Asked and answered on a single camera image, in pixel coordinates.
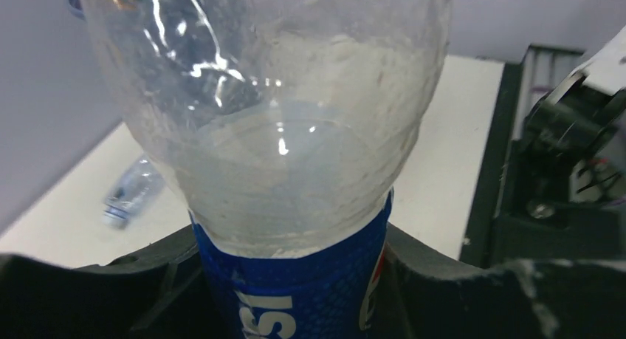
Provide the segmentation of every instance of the water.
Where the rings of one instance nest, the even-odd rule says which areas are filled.
[[[248,55],[267,60],[251,81],[268,98],[198,129],[166,178],[220,250],[306,256],[381,210],[417,138],[430,101],[420,82],[432,73],[415,50],[342,35],[282,33]]]

